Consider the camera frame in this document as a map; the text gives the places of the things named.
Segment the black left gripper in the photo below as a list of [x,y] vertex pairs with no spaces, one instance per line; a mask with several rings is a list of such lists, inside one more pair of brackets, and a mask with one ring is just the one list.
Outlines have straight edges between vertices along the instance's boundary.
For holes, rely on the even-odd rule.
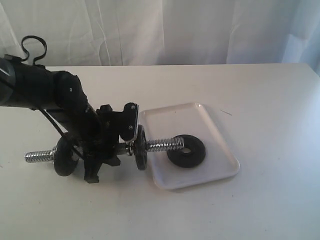
[[94,110],[90,104],[79,106],[79,144],[84,161],[84,180],[99,183],[101,163],[117,167],[121,160],[116,155],[119,143],[118,112],[110,105]]

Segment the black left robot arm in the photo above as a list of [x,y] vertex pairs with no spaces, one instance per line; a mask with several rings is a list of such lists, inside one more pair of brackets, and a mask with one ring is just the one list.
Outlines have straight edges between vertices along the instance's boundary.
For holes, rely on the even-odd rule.
[[55,172],[71,175],[82,159],[84,180],[99,182],[103,164],[121,164],[118,135],[89,103],[77,75],[49,71],[14,59],[0,60],[0,105],[40,111],[61,135],[53,153]]

